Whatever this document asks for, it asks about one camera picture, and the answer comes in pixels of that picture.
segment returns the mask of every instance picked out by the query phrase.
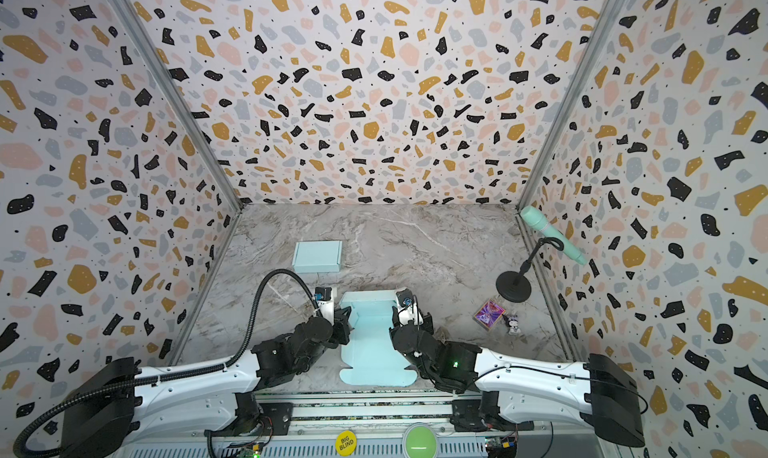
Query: round green button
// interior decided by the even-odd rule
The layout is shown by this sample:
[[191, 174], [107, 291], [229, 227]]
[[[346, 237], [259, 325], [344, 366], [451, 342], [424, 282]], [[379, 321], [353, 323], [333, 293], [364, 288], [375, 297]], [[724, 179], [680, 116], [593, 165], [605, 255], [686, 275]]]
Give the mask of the round green button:
[[437, 437], [427, 425], [412, 425], [402, 439], [406, 458], [435, 458], [437, 456]]

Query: light blue box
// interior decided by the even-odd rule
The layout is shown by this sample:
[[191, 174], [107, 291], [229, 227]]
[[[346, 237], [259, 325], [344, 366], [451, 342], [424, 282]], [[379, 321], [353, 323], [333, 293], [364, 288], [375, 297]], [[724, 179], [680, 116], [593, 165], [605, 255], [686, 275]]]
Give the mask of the light blue box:
[[341, 241], [298, 242], [293, 251], [296, 273], [332, 273], [341, 271]]

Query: terrazzo pattern wall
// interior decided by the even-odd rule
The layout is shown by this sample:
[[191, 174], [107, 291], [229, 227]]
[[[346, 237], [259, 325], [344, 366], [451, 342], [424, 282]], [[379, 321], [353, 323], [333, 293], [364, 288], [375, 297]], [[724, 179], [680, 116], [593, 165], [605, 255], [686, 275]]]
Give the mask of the terrazzo pattern wall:
[[643, 456], [768, 456], [768, 0], [628, 0], [535, 205], [582, 352], [650, 402]]
[[111, 360], [164, 363], [236, 213], [105, 0], [0, 2], [5, 456]]
[[246, 203], [510, 203], [604, 0], [130, 0]]

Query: gray marble surface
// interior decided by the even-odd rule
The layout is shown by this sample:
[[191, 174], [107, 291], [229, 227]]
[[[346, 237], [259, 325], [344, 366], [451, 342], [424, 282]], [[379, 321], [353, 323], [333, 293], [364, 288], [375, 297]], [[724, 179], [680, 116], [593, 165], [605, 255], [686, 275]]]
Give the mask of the gray marble surface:
[[[345, 291], [409, 287], [436, 334], [504, 354], [563, 360], [562, 345], [533, 271], [532, 297], [501, 299], [496, 277], [525, 260], [512, 205], [248, 205], [182, 350], [180, 363], [226, 357], [244, 337], [254, 293], [264, 274], [291, 267], [296, 242], [341, 240], [339, 273], [306, 274], [304, 281]], [[518, 315], [522, 333], [500, 321], [486, 331], [473, 315], [488, 299]], [[291, 332], [310, 316], [300, 286], [285, 275], [262, 296], [250, 346]], [[270, 391], [356, 390], [341, 382], [340, 350], [327, 350], [310, 372]], [[412, 387], [431, 388], [417, 380]]]

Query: round stand base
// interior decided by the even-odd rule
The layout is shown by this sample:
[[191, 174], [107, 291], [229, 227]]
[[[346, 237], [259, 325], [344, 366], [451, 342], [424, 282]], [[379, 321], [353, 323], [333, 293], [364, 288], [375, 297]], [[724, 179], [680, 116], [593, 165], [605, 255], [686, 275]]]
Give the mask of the round stand base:
[[500, 274], [496, 278], [496, 290], [505, 300], [522, 303], [531, 297], [531, 282], [523, 275], [515, 285], [514, 280], [517, 277], [517, 271], [505, 271]]

